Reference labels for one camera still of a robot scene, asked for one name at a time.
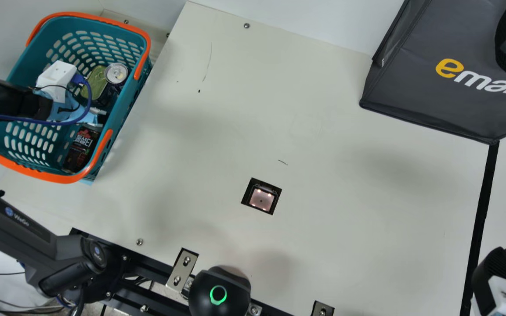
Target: emart logo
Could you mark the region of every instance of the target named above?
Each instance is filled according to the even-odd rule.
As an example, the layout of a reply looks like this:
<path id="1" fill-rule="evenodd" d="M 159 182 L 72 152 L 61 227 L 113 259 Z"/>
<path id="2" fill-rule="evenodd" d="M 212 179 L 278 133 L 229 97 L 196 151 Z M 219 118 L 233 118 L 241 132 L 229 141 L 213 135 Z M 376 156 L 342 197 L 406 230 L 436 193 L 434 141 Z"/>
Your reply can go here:
<path id="1" fill-rule="evenodd" d="M 470 70 L 464 70 L 464 65 L 458 60 L 445 58 L 436 65 L 437 74 L 444 78 L 454 78 L 454 82 L 464 82 L 465 86 L 473 86 L 476 89 L 488 92 L 503 92 L 506 94 L 506 80 L 493 80 Z"/>

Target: green light ring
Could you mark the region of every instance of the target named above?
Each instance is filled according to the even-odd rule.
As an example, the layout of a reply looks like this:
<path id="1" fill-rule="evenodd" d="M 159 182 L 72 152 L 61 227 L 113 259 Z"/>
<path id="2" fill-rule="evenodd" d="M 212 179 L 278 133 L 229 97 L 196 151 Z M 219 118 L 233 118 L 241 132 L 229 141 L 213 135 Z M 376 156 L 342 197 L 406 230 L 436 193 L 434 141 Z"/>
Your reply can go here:
<path id="1" fill-rule="evenodd" d="M 221 299 L 221 300 L 216 300 L 214 298 L 214 290 L 216 290 L 217 288 L 221 288 L 222 290 L 224 290 L 224 297 Z M 227 290 L 221 286 L 221 285 L 217 285 L 215 287 L 212 288 L 212 290 L 210 290 L 210 302 L 216 306 L 219 306 L 219 304 L 225 302 L 225 300 L 228 298 L 228 292 Z"/>

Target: metal bracket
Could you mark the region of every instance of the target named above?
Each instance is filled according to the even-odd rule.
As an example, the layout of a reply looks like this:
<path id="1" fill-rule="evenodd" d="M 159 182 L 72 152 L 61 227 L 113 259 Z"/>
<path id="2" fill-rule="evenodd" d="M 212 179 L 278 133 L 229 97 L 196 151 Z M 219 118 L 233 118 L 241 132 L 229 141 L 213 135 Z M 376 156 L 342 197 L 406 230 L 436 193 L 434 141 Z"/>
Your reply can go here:
<path id="1" fill-rule="evenodd" d="M 333 316 L 335 308 L 323 304 L 322 302 L 315 301 L 314 308 L 311 310 L 311 316 Z"/>
<path id="2" fill-rule="evenodd" d="M 198 254 L 182 248 L 177 256 L 175 265 L 173 266 L 173 272 L 167 280 L 167 286 L 171 290 L 178 293 L 183 291 L 183 288 L 187 284 L 189 276 L 191 276 L 192 270 L 195 267 L 196 260 L 199 258 Z"/>
<path id="3" fill-rule="evenodd" d="M 263 308 L 257 304 L 249 303 L 249 308 L 247 309 L 247 316 L 261 316 L 261 311 Z"/>

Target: basket handle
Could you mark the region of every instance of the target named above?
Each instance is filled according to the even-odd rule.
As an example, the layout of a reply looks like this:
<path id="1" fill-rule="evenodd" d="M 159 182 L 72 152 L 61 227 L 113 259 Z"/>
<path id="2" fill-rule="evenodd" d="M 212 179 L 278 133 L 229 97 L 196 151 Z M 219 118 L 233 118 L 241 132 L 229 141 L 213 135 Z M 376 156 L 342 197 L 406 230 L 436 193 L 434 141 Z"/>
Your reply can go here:
<path id="1" fill-rule="evenodd" d="M 107 146 L 108 140 L 110 140 L 110 138 L 112 136 L 112 132 L 113 132 L 112 129 L 107 130 L 107 132 L 103 136 L 103 139 L 101 140 L 99 147 L 97 147 L 95 153 L 93 154 L 93 158 L 91 159 L 89 164 L 87 164 L 87 166 L 82 171 L 80 171 L 76 174 L 72 174 L 71 176 L 63 176 L 61 174 L 53 174 L 53 173 L 33 170 L 31 168 L 22 166 L 10 159 L 7 159 L 1 155 L 0 155 L 0 164 L 2 164 L 3 166 L 5 166 L 9 169 L 12 169 L 16 172 L 20 172 L 26 176 L 32 176 L 32 178 L 37 178 L 37 179 L 44 180 L 44 181 L 50 181 L 50 182 L 56 182 L 56 183 L 62 183 L 62 184 L 69 184 L 69 183 L 73 183 L 73 182 L 78 182 L 79 180 L 81 180 L 82 178 L 87 176 L 87 174 L 89 174 L 91 169 L 95 166 L 95 164 L 97 163 L 97 160 L 99 160 L 103 150 L 105 149 L 105 146 Z"/>
<path id="2" fill-rule="evenodd" d="M 30 42 L 32 41 L 34 36 L 36 36 L 38 31 L 40 31 L 40 29 L 42 28 L 44 23 L 46 23 L 51 18 L 57 18 L 58 16 L 75 16 L 76 18 L 86 18 L 88 20 L 94 20 L 94 21 L 99 21 L 99 22 L 103 22 L 103 23 L 108 23 L 108 24 L 118 26 L 119 28 L 123 28 L 123 29 L 129 30 L 131 32 L 141 35 L 146 40 L 147 44 L 146 44 L 146 51 L 140 57 L 140 61 L 138 62 L 138 67 L 136 67 L 136 72 L 134 73 L 135 80 L 138 80 L 140 78 L 140 75 L 142 74 L 142 70 L 144 68 L 144 64 L 146 63 L 146 60 L 149 56 L 149 49 L 151 48 L 151 38 L 149 38 L 149 35 L 146 32 L 144 32 L 142 29 L 136 28 L 135 26 L 131 26 L 128 24 L 120 23 L 118 21 L 111 20 L 109 18 L 103 18 L 101 16 L 96 16 L 96 15 L 86 14 L 86 13 L 81 13 L 81 12 L 59 12 L 59 13 L 50 14 L 49 16 L 47 16 L 46 18 L 43 18 L 42 20 L 40 20 L 40 22 L 38 22 L 38 24 L 36 25 L 34 30 L 30 33 L 29 39 L 26 41 L 26 46 L 28 46 L 30 44 Z"/>

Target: canned food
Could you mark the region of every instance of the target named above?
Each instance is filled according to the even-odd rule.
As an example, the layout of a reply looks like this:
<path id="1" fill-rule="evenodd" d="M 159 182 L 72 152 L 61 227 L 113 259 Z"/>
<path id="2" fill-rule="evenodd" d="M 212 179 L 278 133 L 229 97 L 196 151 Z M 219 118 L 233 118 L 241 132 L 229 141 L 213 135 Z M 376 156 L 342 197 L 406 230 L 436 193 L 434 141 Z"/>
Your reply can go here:
<path id="1" fill-rule="evenodd" d="M 109 87 L 110 84 L 105 78 L 106 69 L 107 68 L 103 65 L 96 66 L 87 77 L 87 82 L 89 82 L 89 86 L 91 87 L 91 102 L 94 106 L 99 108 L 108 106 L 114 94 L 114 91 Z M 83 86 L 80 95 L 85 99 L 89 98 L 86 86 Z"/>
<path id="2" fill-rule="evenodd" d="M 110 64 L 105 70 L 105 78 L 108 83 L 117 88 L 123 86 L 128 78 L 128 67 L 120 62 Z"/>

